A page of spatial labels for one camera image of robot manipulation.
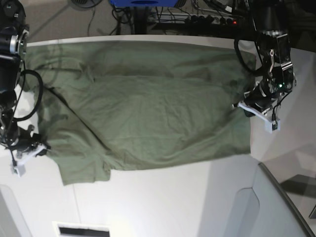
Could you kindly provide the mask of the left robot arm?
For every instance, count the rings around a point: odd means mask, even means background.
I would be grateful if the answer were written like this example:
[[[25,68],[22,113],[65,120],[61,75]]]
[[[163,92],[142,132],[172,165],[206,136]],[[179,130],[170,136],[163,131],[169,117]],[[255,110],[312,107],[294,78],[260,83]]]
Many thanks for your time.
[[[243,100],[233,107],[242,108],[248,117],[262,119],[265,130],[272,133],[280,130],[277,109],[296,85],[290,56],[286,6],[282,0],[247,0],[245,6],[253,27],[251,34],[254,36],[261,67],[251,69],[243,60],[239,49],[242,35],[234,40],[234,49],[241,65],[261,80],[250,86],[244,92]]]

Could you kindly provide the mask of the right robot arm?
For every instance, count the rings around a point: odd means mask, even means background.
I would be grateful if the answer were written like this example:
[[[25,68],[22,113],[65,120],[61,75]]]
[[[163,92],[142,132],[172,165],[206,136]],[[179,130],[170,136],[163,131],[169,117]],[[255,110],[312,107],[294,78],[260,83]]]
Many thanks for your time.
[[[25,164],[36,156],[44,156],[50,146],[34,126],[27,129],[18,123],[30,119],[40,107],[43,96],[41,76],[25,67],[25,56],[29,25],[26,13],[18,0],[0,2],[0,144],[10,151],[11,170],[18,177],[26,173]],[[15,117],[20,96],[15,88],[19,82],[25,83],[26,76],[34,76],[39,83],[38,99],[33,110],[22,118]]]

